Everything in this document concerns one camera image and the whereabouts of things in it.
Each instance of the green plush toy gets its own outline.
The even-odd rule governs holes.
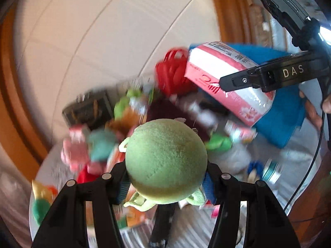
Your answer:
[[[201,205],[200,186],[207,168],[207,152],[200,137],[184,123],[157,119],[137,127],[120,145],[137,192],[126,206],[146,211],[155,204],[186,199]]]
[[[126,96],[123,96],[120,101],[115,104],[114,107],[114,118],[121,119],[124,110],[129,106],[130,98],[137,97],[139,98],[142,95],[142,91],[140,89],[130,88],[126,92]]]
[[[214,133],[208,142],[205,142],[207,150],[228,151],[232,147],[229,137]]]

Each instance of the red basket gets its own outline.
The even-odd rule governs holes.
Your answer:
[[[185,95],[196,91],[197,86],[184,77],[188,58],[186,49],[170,49],[163,61],[155,66],[158,88],[167,96]]]

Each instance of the green ball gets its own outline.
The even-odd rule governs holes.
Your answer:
[[[51,204],[46,199],[36,199],[32,206],[32,214],[37,224],[40,225],[43,219],[45,218]]]
[[[207,152],[200,137],[184,123],[157,119],[134,130],[125,164],[140,195],[168,204],[199,188],[206,173]]]

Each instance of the white light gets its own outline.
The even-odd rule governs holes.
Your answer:
[[[328,45],[331,45],[331,30],[321,26],[319,29],[321,36],[324,38]]]

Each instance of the red plush toy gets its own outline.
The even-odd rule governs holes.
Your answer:
[[[87,183],[87,182],[92,182],[98,177],[100,177],[100,175],[89,174],[87,172],[87,165],[85,165],[84,169],[82,169],[82,171],[79,173],[79,175],[77,177],[77,183],[83,184],[83,183]]]

